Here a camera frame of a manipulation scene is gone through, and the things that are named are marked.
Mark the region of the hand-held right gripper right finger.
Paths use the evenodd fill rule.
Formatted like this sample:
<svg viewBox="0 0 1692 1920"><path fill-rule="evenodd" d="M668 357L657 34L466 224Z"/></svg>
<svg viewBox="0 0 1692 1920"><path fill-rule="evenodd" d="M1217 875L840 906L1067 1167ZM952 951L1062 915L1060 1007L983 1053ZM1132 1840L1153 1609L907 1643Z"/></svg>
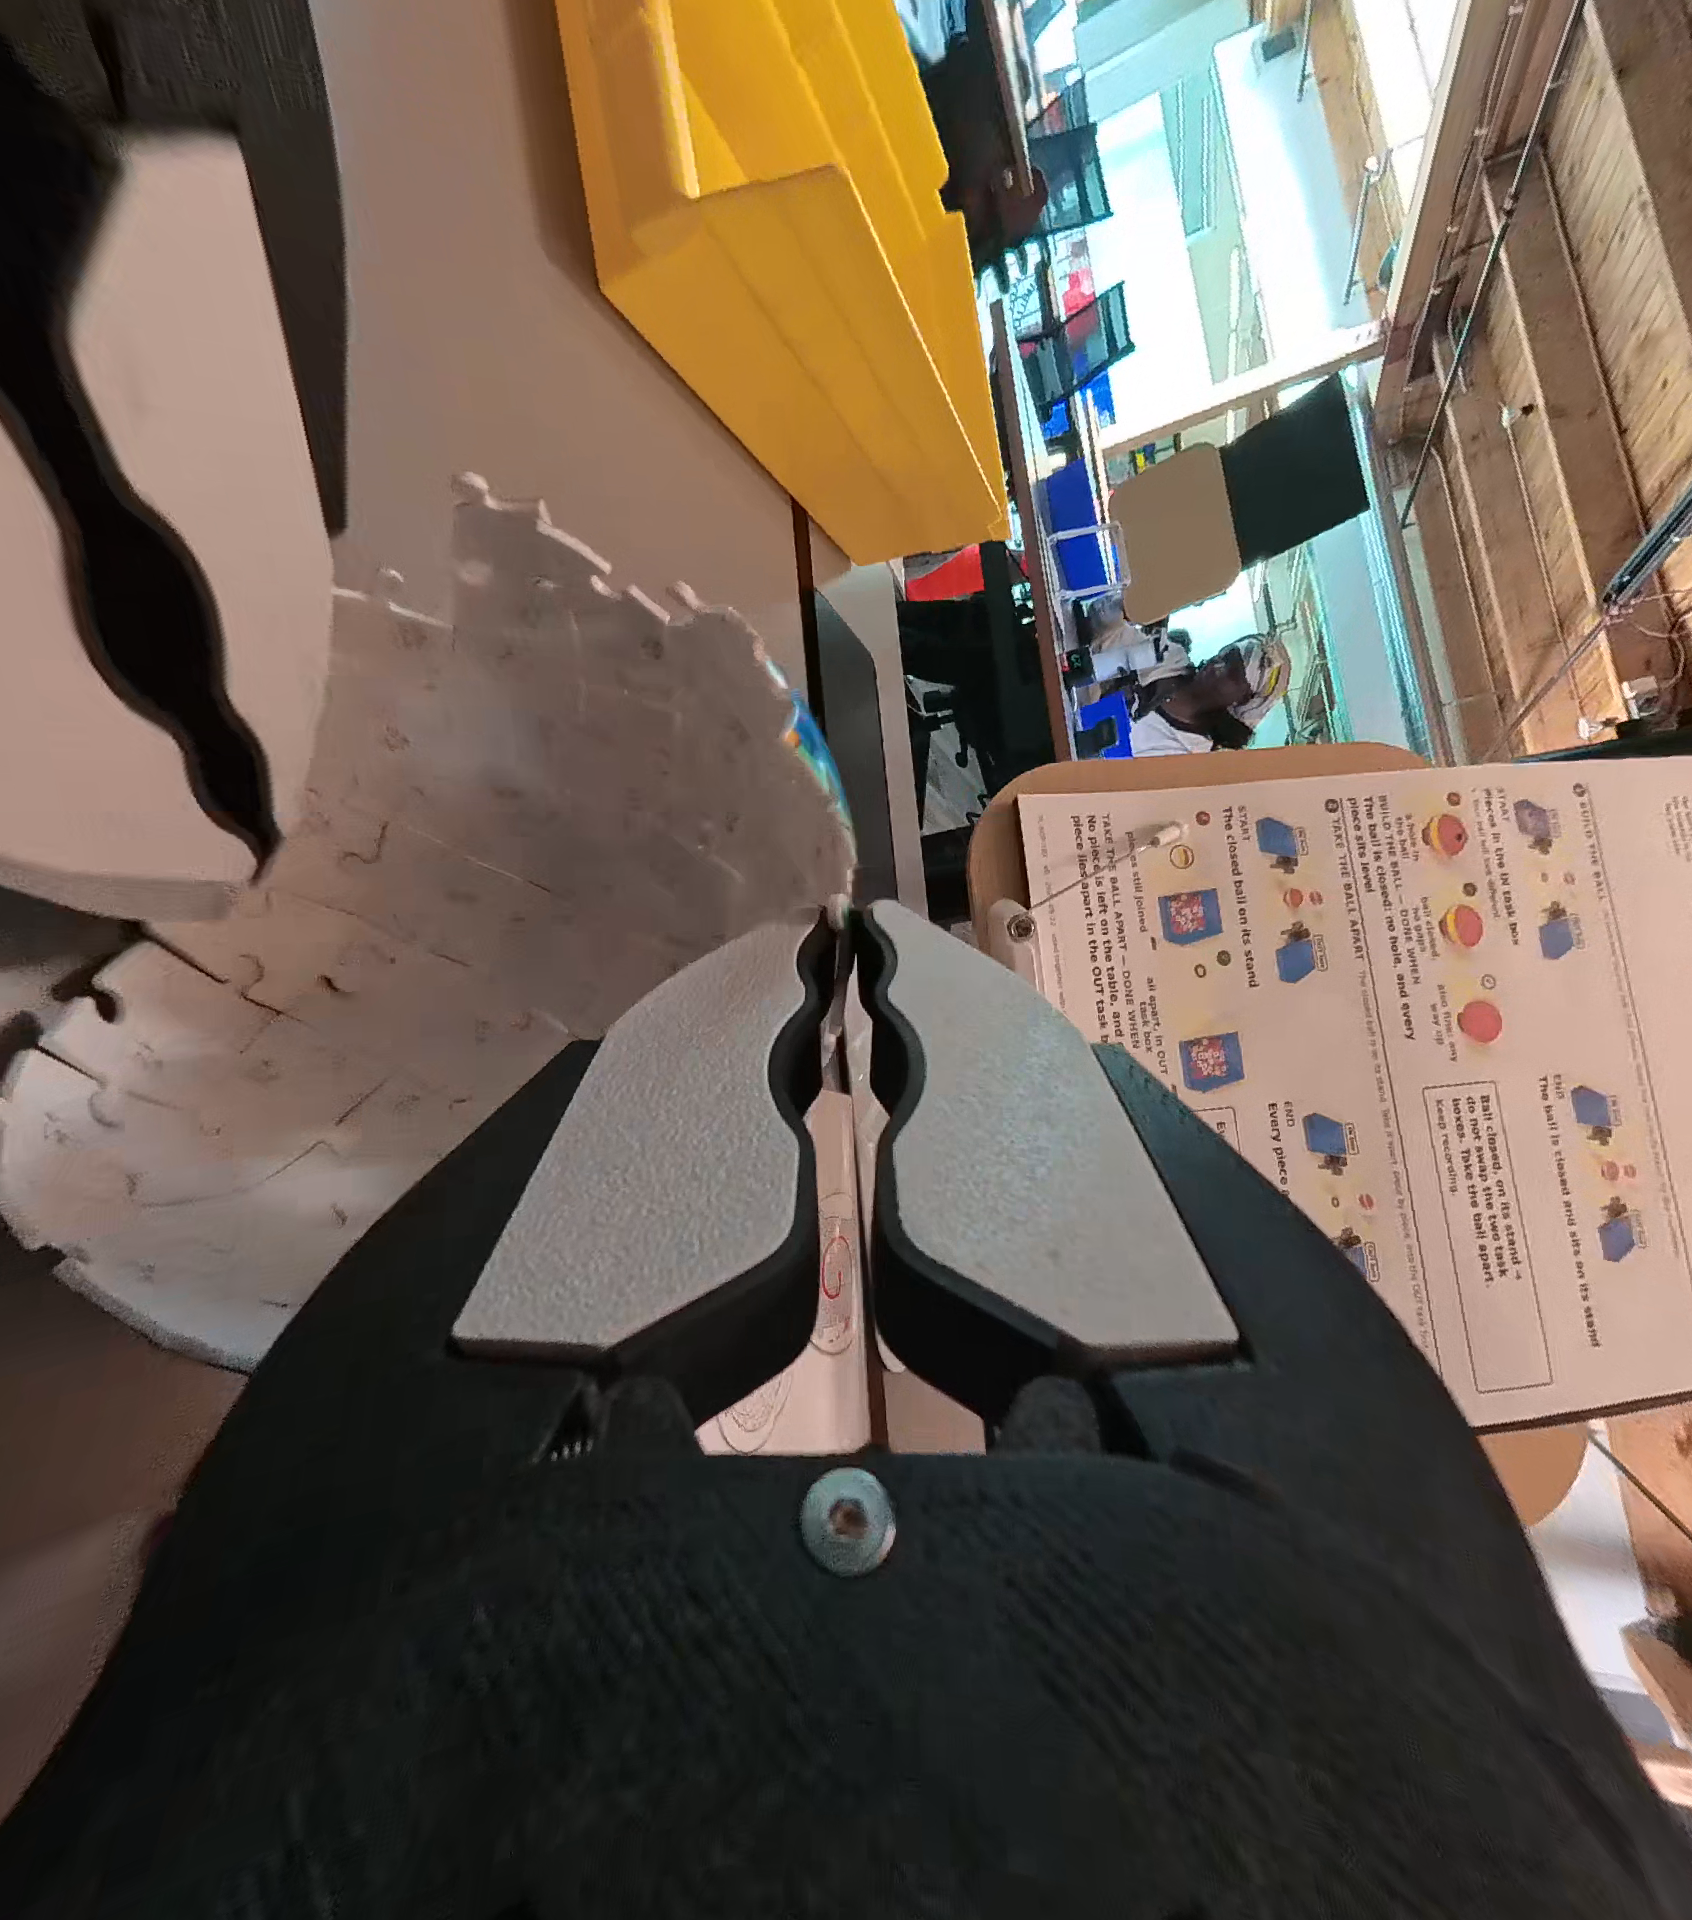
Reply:
<svg viewBox="0 0 1692 1920"><path fill-rule="evenodd" d="M911 908L858 911L873 1152L873 1321L902 1365L995 1426L1034 1378L1239 1352L1095 1047L1032 984Z"/></svg>

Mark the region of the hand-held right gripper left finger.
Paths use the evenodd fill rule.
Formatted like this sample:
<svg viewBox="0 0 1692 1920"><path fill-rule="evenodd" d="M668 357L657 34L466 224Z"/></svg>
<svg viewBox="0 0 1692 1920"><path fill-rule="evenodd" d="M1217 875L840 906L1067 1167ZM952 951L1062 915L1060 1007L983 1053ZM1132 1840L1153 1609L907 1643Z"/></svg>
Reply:
<svg viewBox="0 0 1692 1920"><path fill-rule="evenodd" d="M786 1371L818 1317L807 1110L826 911L759 923L624 1013L452 1323L466 1355L662 1378L691 1421Z"/></svg>

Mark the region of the yellow plastic bin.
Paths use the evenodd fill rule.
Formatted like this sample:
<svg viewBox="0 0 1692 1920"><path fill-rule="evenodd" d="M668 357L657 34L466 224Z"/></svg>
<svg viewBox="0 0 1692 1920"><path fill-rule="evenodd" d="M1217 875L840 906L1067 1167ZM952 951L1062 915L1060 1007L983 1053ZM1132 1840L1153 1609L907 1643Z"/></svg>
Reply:
<svg viewBox="0 0 1692 1920"><path fill-rule="evenodd" d="M1003 541L970 239L898 9L556 16L621 318L850 563Z"/></svg>

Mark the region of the white folded instruction leaflet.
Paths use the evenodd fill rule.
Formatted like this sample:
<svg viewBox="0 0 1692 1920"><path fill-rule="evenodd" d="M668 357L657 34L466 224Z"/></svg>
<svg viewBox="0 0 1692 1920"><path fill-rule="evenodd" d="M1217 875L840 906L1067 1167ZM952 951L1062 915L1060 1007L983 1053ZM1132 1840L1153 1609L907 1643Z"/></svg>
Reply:
<svg viewBox="0 0 1692 1920"><path fill-rule="evenodd" d="M873 1443L880 1396L863 1283L858 1134L846 1090L820 1090L807 1114L818 1175L818 1302L799 1355L697 1429L707 1454L840 1454Z"/></svg>

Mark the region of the partly built puzzle ball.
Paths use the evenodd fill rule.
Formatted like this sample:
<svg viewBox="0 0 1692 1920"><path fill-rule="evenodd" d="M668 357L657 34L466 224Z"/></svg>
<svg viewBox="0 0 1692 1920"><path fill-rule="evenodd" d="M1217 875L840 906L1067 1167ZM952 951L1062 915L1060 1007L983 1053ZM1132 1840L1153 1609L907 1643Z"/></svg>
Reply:
<svg viewBox="0 0 1692 1920"><path fill-rule="evenodd" d="M745 619L452 483L452 610L336 590L283 848L155 918L0 1074L0 1219L145 1338L249 1371L565 1043L850 889L811 709Z"/></svg>

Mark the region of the small wooden background board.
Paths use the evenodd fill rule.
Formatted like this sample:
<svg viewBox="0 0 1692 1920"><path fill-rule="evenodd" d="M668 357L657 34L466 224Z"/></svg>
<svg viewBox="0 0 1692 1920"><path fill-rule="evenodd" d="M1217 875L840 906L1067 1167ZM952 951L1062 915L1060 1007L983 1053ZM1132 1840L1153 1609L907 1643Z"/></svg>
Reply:
<svg viewBox="0 0 1692 1920"><path fill-rule="evenodd" d="M1188 445L1121 479L1109 512L1124 563L1121 609L1137 627L1224 594L1241 570L1215 445Z"/></svg>

